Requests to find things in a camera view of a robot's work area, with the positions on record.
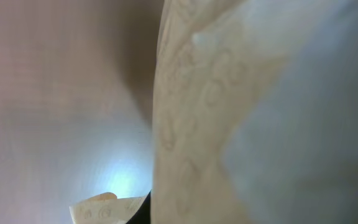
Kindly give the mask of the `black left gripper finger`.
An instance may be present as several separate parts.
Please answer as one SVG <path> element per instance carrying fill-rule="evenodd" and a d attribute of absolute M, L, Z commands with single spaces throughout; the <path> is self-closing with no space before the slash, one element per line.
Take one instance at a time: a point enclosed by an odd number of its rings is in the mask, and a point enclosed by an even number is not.
<path fill-rule="evenodd" d="M 138 211 L 136 211 L 126 224 L 151 224 L 150 208 L 151 192 L 147 194 Z"/>

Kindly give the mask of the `tan snack bag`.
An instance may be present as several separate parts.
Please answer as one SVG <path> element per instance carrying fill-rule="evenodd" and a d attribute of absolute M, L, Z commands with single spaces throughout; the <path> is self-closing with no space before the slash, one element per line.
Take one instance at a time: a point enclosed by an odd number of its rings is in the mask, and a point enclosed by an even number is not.
<path fill-rule="evenodd" d="M 358 1 L 165 1 L 152 131 L 151 223 L 358 223 Z"/>

